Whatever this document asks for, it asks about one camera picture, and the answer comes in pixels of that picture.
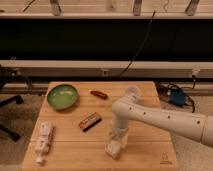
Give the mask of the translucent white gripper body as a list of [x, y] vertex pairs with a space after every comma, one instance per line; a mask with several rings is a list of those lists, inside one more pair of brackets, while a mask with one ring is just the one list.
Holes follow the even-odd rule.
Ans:
[[107, 145], [112, 147], [125, 148], [128, 140], [127, 129], [111, 129], [109, 132], [109, 140]]

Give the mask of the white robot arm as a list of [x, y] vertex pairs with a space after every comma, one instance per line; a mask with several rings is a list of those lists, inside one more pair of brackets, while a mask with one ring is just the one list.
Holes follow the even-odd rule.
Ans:
[[138, 96], [125, 94], [112, 104], [111, 125], [117, 135], [125, 134], [129, 121], [138, 121], [213, 147], [213, 116], [137, 104]]

